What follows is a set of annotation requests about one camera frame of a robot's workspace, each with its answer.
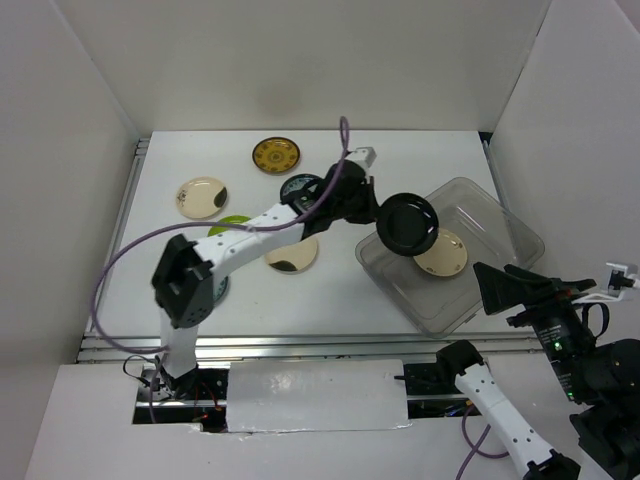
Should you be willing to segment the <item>small cream plate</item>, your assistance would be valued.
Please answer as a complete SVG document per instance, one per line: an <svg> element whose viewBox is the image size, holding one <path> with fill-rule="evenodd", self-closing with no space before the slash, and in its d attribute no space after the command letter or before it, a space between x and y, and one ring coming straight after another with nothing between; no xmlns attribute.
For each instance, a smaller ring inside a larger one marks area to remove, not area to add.
<svg viewBox="0 0 640 480"><path fill-rule="evenodd" d="M468 251L455 233L440 228L434 244L426 252L414 256L419 268L436 277L453 277L461 273L468 262Z"/></svg>

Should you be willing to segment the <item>large cream plate dark patch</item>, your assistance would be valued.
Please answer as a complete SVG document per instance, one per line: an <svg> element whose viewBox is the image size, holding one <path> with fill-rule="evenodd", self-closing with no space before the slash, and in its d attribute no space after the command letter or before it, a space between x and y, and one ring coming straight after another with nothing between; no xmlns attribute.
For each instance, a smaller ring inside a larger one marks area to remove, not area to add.
<svg viewBox="0 0 640 480"><path fill-rule="evenodd" d="M264 256L264 260L269 267L278 272L297 274L313 265L318 252L318 240L310 237L299 243L272 250Z"/></svg>

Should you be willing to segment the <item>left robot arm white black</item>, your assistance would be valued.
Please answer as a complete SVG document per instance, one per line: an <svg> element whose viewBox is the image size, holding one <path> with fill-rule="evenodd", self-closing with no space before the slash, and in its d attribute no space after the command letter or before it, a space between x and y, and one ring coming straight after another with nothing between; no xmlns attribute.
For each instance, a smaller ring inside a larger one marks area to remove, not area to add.
<svg viewBox="0 0 640 480"><path fill-rule="evenodd" d="M298 244L328 230L336 220L371 223L377 208L370 160L332 167L312 192L294 191L283 203L212 237L171 238L152 276L161 313L161 340L168 352L160 369L163 389L176 399L197 387L199 325L216 306L215 291L231 273L273 250Z"/></svg>

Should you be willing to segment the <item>black glossy plate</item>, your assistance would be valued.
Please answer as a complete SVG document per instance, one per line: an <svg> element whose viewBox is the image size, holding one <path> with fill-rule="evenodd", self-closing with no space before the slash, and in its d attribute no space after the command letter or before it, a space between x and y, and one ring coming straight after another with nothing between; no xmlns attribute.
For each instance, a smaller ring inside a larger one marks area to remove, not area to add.
<svg viewBox="0 0 640 480"><path fill-rule="evenodd" d="M399 256L415 257L435 244L439 219L425 198L413 193L398 193L380 206L376 231L388 250Z"/></svg>

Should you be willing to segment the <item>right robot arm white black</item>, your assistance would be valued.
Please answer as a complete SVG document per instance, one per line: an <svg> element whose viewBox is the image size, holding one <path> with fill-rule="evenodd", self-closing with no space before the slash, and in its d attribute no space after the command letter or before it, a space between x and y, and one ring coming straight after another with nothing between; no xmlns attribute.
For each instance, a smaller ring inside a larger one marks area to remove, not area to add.
<svg viewBox="0 0 640 480"><path fill-rule="evenodd" d="M507 265L473 266L488 314L522 306L512 327L530 327L548 360L531 373L499 374L468 341L436 354L435 378L460 391L503 443L522 479L636 479L639 476L639 342L602 343L589 327L598 307L609 324L609 304L639 287L633 265L609 263L602 291L592 279L563 281Z"/></svg>

